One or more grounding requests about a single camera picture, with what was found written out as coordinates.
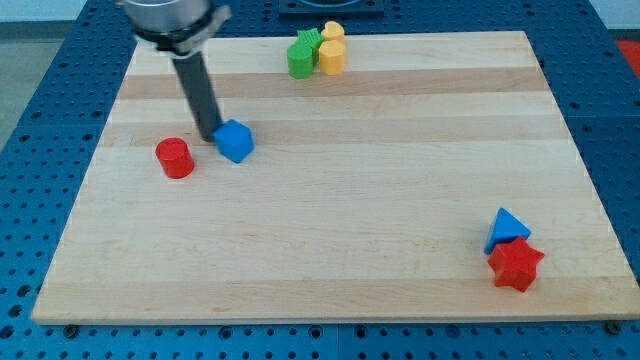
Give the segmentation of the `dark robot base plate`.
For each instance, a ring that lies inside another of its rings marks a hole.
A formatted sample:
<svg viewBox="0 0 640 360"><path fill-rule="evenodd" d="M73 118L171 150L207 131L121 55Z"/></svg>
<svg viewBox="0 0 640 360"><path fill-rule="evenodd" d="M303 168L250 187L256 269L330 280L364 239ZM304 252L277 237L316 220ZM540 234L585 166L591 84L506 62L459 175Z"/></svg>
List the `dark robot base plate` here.
<svg viewBox="0 0 640 360"><path fill-rule="evenodd" d="M279 0L278 14L289 15L380 15L385 0Z"/></svg>

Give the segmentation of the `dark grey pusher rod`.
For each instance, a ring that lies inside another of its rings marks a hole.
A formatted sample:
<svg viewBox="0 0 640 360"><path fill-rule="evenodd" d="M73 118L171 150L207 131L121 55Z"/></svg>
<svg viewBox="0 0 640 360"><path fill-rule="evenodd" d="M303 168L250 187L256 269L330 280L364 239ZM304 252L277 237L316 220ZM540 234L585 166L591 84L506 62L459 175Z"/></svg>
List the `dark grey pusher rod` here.
<svg viewBox="0 0 640 360"><path fill-rule="evenodd" d="M201 139L214 142L214 133L223 120L202 54L173 59L172 63Z"/></svg>

